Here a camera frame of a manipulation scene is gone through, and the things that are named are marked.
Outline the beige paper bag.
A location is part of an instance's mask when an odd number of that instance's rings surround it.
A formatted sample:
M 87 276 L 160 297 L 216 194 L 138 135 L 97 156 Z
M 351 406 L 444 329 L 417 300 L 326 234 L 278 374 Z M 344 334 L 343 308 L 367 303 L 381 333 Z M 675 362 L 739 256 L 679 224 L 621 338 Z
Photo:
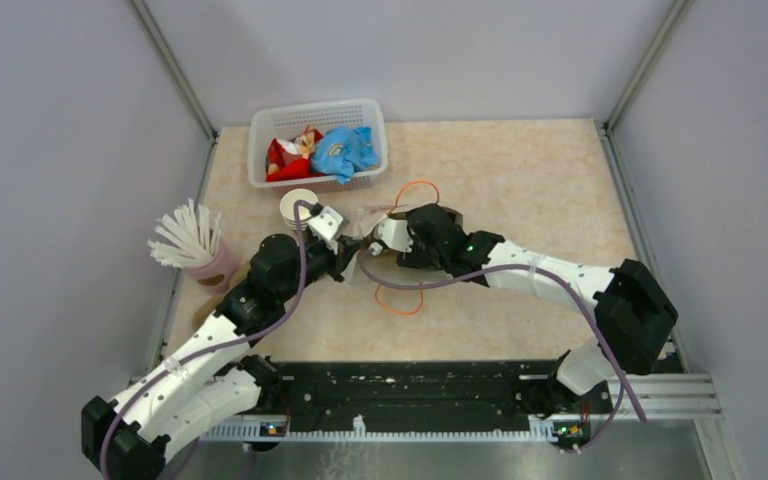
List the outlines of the beige paper bag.
M 390 217 L 391 214 L 407 213 L 409 210 L 416 208 L 416 205 L 400 205 L 400 201 L 401 201 L 402 195 L 408 189 L 419 186 L 419 185 L 430 186 L 435 193 L 434 203 L 438 204 L 440 202 L 440 197 L 441 197 L 440 190 L 435 183 L 426 179 L 411 180 L 401 187 L 401 189 L 396 194 L 396 198 L 392 205 L 379 205 L 379 206 L 371 206 L 371 207 L 362 207 L 358 209 L 355 212 L 354 217 L 350 220 L 349 226 L 347 227 L 347 230 L 346 230 L 346 232 L 351 237 L 360 238 L 364 242 L 364 245 L 366 247 L 368 247 L 371 243 L 379 242 L 382 245 L 382 247 L 381 247 L 381 250 L 377 253 L 377 255 L 383 254 L 384 258 L 388 258 L 387 265 L 391 267 L 396 267 L 397 273 L 402 272 L 401 267 L 395 263 L 395 261 L 398 259 L 398 255 L 401 254 L 401 251 L 391 250 L 389 247 L 386 246 L 386 243 L 378 239 L 376 235 L 379 230 L 379 223 L 387 222 L 391 220 L 391 217 Z M 399 279 L 398 281 L 389 280 L 389 283 L 393 282 L 393 283 L 398 283 L 402 285 L 407 285 L 408 281 L 412 281 L 416 286 L 431 285 L 433 289 L 436 289 L 436 284 L 445 283 L 447 282 L 447 279 L 445 278 L 445 273 L 442 271 L 432 271 L 427 269 L 425 270 L 408 269 L 407 276 L 404 279 Z M 425 295 L 424 295 L 425 289 L 420 288 L 418 290 L 419 303 L 415 308 L 413 308 L 412 310 L 399 310 L 399 309 L 388 306 L 380 298 L 382 285 L 377 281 L 373 281 L 373 283 L 376 285 L 376 289 L 374 292 L 374 300 L 382 310 L 390 314 L 396 314 L 401 316 L 416 315 L 422 310 L 425 302 Z

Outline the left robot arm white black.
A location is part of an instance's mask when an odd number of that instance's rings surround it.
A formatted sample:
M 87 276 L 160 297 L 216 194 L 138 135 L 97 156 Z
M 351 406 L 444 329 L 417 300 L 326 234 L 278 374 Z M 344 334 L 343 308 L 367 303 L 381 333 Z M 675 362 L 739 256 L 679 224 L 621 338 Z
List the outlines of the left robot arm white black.
M 361 240 L 300 246 L 286 234 L 265 238 L 240 283 L 201 327 L 148 375 L 81 411 L 81 450 L 105 479 L 157 479 L 182 449 L 226 418 L 279 404 L 280 377 L 251 348 L 288 320 L 305 287 L 337 282 Z

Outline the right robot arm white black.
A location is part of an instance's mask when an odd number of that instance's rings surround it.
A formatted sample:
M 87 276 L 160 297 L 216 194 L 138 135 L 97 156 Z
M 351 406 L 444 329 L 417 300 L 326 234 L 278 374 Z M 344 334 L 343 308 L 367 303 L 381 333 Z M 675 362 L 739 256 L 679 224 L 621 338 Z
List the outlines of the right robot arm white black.
M 678 312 L 651 270 L 625 259 L 592 266 L 540 254 L 488 231 L 467 233 L 461 215 L 431 203 L 378 227 L 403 268 L 442 271 L 462 282 L 516 290 L 578 311 L 593 339 L 564 354 L 546 385 L 549 404 L 572 412 L 597 384 L 619 374 L 652 373 Z

